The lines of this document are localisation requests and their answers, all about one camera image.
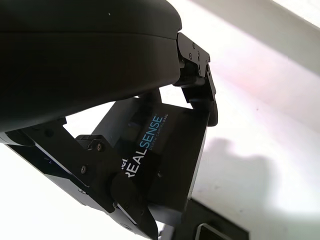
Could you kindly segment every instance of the white surface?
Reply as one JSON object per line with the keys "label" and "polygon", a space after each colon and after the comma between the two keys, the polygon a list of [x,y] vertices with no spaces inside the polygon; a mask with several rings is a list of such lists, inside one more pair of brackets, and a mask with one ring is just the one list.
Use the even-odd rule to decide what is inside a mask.
{"label": "white surface", "polygon": [[[252,240],[318,240],[320,78],[188,0],[183,32],[211,55],[219,124],[209,128],[193,197]],[[187,106],[168,86],[163,101]],[[67,118],[90,134],[111,104]],[[84,207],[0,145],[0,239],[141,239]]]}
{"label": "white surface", "polygon": [[301,18],[320,27],[320,0],[274,0]]}

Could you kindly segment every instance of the realsense logo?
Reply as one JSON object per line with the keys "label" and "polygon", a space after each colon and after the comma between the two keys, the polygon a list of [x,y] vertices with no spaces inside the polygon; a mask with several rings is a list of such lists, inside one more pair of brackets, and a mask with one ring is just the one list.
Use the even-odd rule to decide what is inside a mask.
{"label": "realsense logo", "polygon": [[132,157],[132,163],[128,164],[128,159],[122,159],[122,166],[121,168],[124,170],[125,174],[128,178],[132,178],[138,172],[138,169],[141,165],[141,161],[145,157],[148,149],[152,150],[157,137],[160,134],[161,128],[163,127],[164,123],[167,120],[168,115],[166,114],[165,117],[158,117],[155,115],[150,122],[150,125],[147,129],[147,132],[144,134],[139,146],[144,149],[144,151],[136,151],[135,155]]}

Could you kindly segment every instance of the robotic arm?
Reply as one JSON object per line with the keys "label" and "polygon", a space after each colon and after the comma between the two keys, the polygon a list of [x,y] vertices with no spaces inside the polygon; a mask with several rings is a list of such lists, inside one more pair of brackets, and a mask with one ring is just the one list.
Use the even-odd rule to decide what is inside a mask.
{"label": "robotic arm", "polygon": [[[156,221],[180,224],[218,110],[210,56],[179,32],[176,10],[11,0],[0,20],[0,143],[135,234],[157,240]],[[171,84],[193,110],[161,102]],[[66,116],[111,101],[91,135],[64,129]]]}

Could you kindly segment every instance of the black metal bracket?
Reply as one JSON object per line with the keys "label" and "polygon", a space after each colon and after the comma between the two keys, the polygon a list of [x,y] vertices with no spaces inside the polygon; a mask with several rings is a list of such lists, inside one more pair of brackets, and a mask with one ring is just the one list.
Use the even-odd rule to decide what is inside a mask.
{"label": "black metal bracket", "polygon": [[210,55],[182,33],[177,35],[180,78],[174,84],[182,88],[193,109],[210,112],[208,126],[218,124],[216,87],[210,71]]}
{"label": "black metal bracket", "polygon": [[166,225],[160,240],[249,240],[249,232],[191,199],[181,224]]}
{"label": "black metal bracket", "polygon": [[74,139],[63,127],[66,123],[63,118],[23,128],[21,133],[34,146],[9,147],[79,202],[104,211],[135,234],[157,240],[155,219],[144,196],[122,171],[121,157],[102,135]]}

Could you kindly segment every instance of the black curved cover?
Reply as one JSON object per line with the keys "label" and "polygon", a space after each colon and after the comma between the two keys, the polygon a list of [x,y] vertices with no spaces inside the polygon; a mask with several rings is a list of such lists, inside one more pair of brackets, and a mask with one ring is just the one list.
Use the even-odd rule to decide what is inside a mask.
{"label": "black curved cover", "polygon": [[166,0],[1,0],[0,32],[133,33],[176,39]]}
{"label": "black curved cover", "polygon": [[0,132],[175,83],[179,29],[166,0],[2,0]]}

